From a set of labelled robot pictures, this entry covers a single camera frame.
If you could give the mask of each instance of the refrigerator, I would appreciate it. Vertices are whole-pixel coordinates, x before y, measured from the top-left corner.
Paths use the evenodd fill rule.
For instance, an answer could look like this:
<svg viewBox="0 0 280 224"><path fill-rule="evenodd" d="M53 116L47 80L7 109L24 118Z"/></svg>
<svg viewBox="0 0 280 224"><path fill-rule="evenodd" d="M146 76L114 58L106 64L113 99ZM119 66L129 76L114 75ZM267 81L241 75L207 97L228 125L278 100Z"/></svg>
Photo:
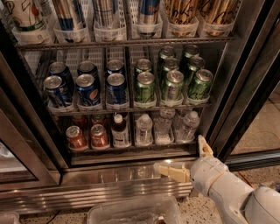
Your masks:
<svg viewBox="0 0 280 224"><path fill-rule="evenodd" d="M57 38L53 43L22 45L15 38L17 35L7 11L1 8L2 212L31 214L93 207L104 202L155 194L176 198L196 196L191 182L179 183L162 176L153 165L184 162L186 168L190 168L199 156L198 135L205 137L214 155L231 171L280 163L279 149L231 155L246 127L280 81L278 0L239 1L234 13L233 30L227 36L201 37L195 32L189 38L166 35L169 30L168 27L166 30L168 23L165 21L161 21L162 27L155 38L136 37L132 9L137 1L120 0L121 26L117 34L120 39L115 41L99 40L96 34L99 30L93 27L92 3L82 2L88 3L86 20L90 40L79 43L61 43ZM57 23L53 24L53 29L57 29ZM205 68L213 73L208 102L171 105L174 109L198 112L200 123L196 137L188 143L171 141L156 144L153 138L148 146L137 145L135 121L139 115L147 113L156 116L160 109L168 106L160 103L158 83L157 100L152 107L139 108L135 105L134 65L137 60L145 58L150 60L156 72L158 52L162 46L173 46L179 60L183 46L187 44L199 47L199 56L206 62ZM113 59L125 65L129 104L124 108L112 108L106 104L105 67ZM70 109L52 107L43 81L55 60L68 65L75 79L77 66L83 60L91 60L97 65L101 79L100 108L83 108L79 97L75 98ZM86 116L89 131L92 115L112 117L114 113L125 112L129 115L131 146L116 148L110 139L106 150L93 150L89 146L83 151L69 150L66 130L73 125L72 116Z"/></svg>

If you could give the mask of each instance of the plastic container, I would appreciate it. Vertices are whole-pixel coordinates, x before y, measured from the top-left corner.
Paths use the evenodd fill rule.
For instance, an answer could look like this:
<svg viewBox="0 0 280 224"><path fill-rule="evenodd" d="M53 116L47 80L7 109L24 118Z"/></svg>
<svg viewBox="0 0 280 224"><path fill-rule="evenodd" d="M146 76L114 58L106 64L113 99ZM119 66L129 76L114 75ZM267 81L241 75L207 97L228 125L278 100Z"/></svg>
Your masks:
<svg viewBox="0 0 280 224"><path fill-rule="evenodd" d="M136 146L147 146L152 144L152 120L148 114L142 114L136 120Z"/></svg>
<svg viewBox="0 0 280 224"><path fill-rule="evenodd" d="M161 33L163 29L163 19L158 13L156 24L137 24L137 13L138 13L138 0L129 0L129 12L130 12L130 22L131 22L131 36L133 39L141 39L140 32L155 32L152 39L161 38Z"/></svg>
<svg viewBox="0 0 280 224"><path fill-rule="evenodd" d="M87 224L157 223L158 217L162 215L166 223L184 223L173 196L149 195L115 204L95 206L87 214Z"/></svg>
<svg viewBox="0 0 280 224"><path fill-rule="evenodd" d="M123 0L118 1L118 13L120 19L120 27L118 29L102 29L98 27L98 24L96 22L94 22L94 35L96 42L127 39L126 22L123 12Z"/></svg>
<svg viewBox="0 0 280 224"><path fill-rule="evenodd" d="M211 32L220 33L219 36L215 37L227 37L234 28L234 21L231 24L209 24L199 12L197 12L196 17L199 20L198 34L201 38L212 38L213 36L209 35Z"/></svg>
<svg viewBox="0 0 280 224"><path fill-rule="evenodd" d="M20 224L19 215L16 212L13 213L0 213L1 224Z"/></svg>
<svg viewBox="0 0 280 224"><path fill-rule="evenodd" d="M193 24L172 24L168 21L167 16L162 10L160 10L160 15L163 19L163 37L167 39L174 38L193 38L196 34L196 31L199 27L199 20L197 18L194 19ZM183 32L184 36L174 35L174 32Z"/></svg>

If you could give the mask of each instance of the floor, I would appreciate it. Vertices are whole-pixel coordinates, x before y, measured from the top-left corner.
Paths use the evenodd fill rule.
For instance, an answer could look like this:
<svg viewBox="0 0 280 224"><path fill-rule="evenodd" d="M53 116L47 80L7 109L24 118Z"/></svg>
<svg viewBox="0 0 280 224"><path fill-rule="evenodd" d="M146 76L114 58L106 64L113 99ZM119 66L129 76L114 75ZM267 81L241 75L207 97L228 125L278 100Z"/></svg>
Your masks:
<svg viewBox="0 0 280 224"><path fill-rule="evenodd" d="M280 147L280 85L265 103L260 113L241 141L236 145L234 154L260 149L273 150ZM259 185L279 190L280 165L238 171L234 174L257 188ZM199 194L198 197L178 199L178 207L184 223L220 224L221 218L215 204ZM86 224L89 208L21 215L21 224Z"/></svg>

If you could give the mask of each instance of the bottle cap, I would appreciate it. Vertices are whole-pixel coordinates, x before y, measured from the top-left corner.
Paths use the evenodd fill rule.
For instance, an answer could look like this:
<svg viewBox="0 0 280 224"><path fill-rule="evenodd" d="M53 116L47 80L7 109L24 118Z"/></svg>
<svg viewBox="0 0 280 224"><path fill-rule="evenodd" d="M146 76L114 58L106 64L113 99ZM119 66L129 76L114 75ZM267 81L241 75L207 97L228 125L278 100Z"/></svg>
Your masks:
<svg viewBox="0 0 280 224"><path fill-rule="evenodd" d="M123 117L120 114L114 115L114 122L121 123L123 121Z"/></svg>
<svg viewBox="0 0 280 224"><path fill-rule="evenodd" d="M198 112L196 112L196 111L192 111L191 113L190 113L190 117L191 118L197 118L199 115L198 115Z"/></svg>

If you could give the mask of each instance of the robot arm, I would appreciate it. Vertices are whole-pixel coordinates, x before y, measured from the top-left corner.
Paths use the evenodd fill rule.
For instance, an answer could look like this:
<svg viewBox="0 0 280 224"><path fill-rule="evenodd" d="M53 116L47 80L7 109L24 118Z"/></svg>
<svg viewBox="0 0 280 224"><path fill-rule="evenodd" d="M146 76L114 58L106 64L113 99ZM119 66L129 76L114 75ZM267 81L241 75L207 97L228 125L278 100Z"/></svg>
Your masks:
<svg viewBox="0 0 280 224"><path fill-rule="evenodd" d="M203 136L199 136L199 159L190 171L182 163L155 164L155 169L193 187L212 199L223 223L280 224L280 193L260 187L256 190L237 178L219 159Z"/></svg>

